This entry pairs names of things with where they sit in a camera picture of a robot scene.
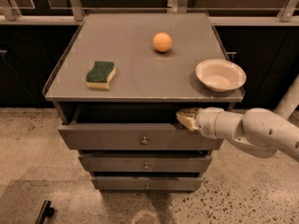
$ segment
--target floor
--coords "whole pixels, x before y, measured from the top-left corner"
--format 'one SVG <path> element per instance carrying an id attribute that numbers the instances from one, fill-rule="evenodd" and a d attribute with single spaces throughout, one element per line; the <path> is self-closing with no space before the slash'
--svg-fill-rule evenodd
<path id="1" fill-rule="evenodd" d="M 280 152 L 262 160 L 224 142 L 196 192 L 100 193 L 59 124 L 54 109 L 0 108 L 0 223 L 35 223 L 47 199 L 45 223 L 299 223 L 299 164 Z"/>

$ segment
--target white robotic arm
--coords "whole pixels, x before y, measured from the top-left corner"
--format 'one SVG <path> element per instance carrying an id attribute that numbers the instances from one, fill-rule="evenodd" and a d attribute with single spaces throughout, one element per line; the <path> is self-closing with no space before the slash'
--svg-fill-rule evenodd
<path id="1" fill-rule="evenodd" d="M 250 155 L 270 158 L 279 149 L 299 162 L 299 128 L 269 110 L 253 108 L 243 115 L 214 107 L 182 109 L 177 118 L 188 129 L 227 140 Z"/>

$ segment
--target drawer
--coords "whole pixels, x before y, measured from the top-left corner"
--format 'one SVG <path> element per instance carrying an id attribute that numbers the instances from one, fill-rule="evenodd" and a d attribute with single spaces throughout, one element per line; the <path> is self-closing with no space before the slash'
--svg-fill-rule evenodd
<path id="1" fill-rule="evenodd" d="M 59 133 L 70 149 L 81 150 L 213 150 L 221 140 L 207 139 L 171 123 L 76 123 Z"/>
<path id="2" fill-rule="evenodd" d="M 82 154 L 82 166 L 90 172 L 203 173 L 210 156 L 200 152 L 92 153 Z"/>
<path id="3" fill-rule="evenodd" d="M 203 179 L 201 177 L 145 177 L 145 176 L 94 176 L 96 189 L 122 191 L 196 191 Z"/>

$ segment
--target white bowl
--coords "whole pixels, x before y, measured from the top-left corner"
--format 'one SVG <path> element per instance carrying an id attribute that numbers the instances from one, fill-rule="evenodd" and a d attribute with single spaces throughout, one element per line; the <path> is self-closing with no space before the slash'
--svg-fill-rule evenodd
<path id="1" fill-rule="evenodd" d="M 195 73 L 200 81 L 216 92 L 238 89 L 246 81 L 246 74 L 240 66 L 221 59 L 199 63 Z"/>

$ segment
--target green and yellow sponge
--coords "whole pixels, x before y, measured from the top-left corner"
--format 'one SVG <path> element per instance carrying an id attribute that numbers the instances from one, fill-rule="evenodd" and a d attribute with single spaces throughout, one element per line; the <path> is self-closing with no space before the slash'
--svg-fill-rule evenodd
<path id="1" fill-rule="evenodd" d="M 93 69 L 86 76 L 88 88 L 109 89 L 109 82 L 116 74 L 113 62 L 94 62 Z"/>

